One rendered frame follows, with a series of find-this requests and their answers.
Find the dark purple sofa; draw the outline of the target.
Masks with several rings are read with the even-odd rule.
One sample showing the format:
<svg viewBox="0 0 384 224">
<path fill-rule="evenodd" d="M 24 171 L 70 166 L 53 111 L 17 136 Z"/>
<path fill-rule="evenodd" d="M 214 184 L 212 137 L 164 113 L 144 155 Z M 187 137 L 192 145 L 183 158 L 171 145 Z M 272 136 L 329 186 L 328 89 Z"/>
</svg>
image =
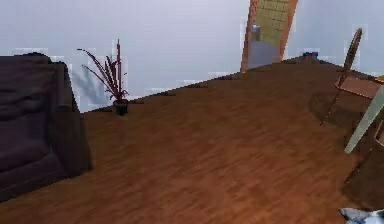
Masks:
<svg viewBox="0 0 384 224">
<path fill-rule="evenodd" d="M 0 203 L 91 169 L 67 65 L 0 56 Z"/>
</svg>

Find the red house plant in pot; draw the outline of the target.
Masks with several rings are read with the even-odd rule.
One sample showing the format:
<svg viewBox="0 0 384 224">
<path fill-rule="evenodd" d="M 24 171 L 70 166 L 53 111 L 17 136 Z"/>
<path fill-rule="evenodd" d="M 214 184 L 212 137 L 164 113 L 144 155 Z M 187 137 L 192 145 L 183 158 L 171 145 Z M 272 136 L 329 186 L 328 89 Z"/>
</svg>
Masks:
<svg viewBox="0 0 384 224">
<path fill-rule="evenodd" d="M 122 87 L 122 58 L 120 40 L 116 43 L 116 58 L 107 56 L 104 63 L 101 63 L 91 52 L 85 49 L 78 48 L 78 51 L 85 52 L 87 56 L 94 62 L 98 72 L 92 70 L 89 66 L 83 65 L 88 72 L 97 77 L 98 80 L 106 87 L 106 92 L 110 93 L 110 99 L 113 100 L 112 106 L 119 116 L 128 114 L 128 100 L 126 96 L 128 91 Z"/>
</svg>

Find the brown wooden chair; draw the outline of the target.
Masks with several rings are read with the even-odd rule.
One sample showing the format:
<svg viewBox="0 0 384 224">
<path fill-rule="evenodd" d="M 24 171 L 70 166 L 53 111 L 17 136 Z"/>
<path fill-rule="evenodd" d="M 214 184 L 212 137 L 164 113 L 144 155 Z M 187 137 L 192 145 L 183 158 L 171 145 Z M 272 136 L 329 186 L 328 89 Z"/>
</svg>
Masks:
<svg viewBox="0 0 384 224">
<path fill-rule="evenodd" d="M 337 100 L 342 91 L 350 93 L 355 96 L 363 97 L 366 99 L 373 99 L 380 89 L 382 84 L 376 81 L 373 78 L 359 78 L 353 77 L 350 75 L 351 67 L 353 65 L 356 53 L 358 51 L 361 38 L 363 34 L 363 29 L 358 28 L 350 42 L 348 51 L 346 53 L 345 61 L 343 68 L 340 70 L 341 75 L 338 80 L 335 82 L 334 86 L 336 88 L 336 94 L 332 101 L 330 102 L 326 112 L 320 120 L 320 124 L 323 124 L 329 117 L 333 106 L 336 104 Z"/>
</svg>

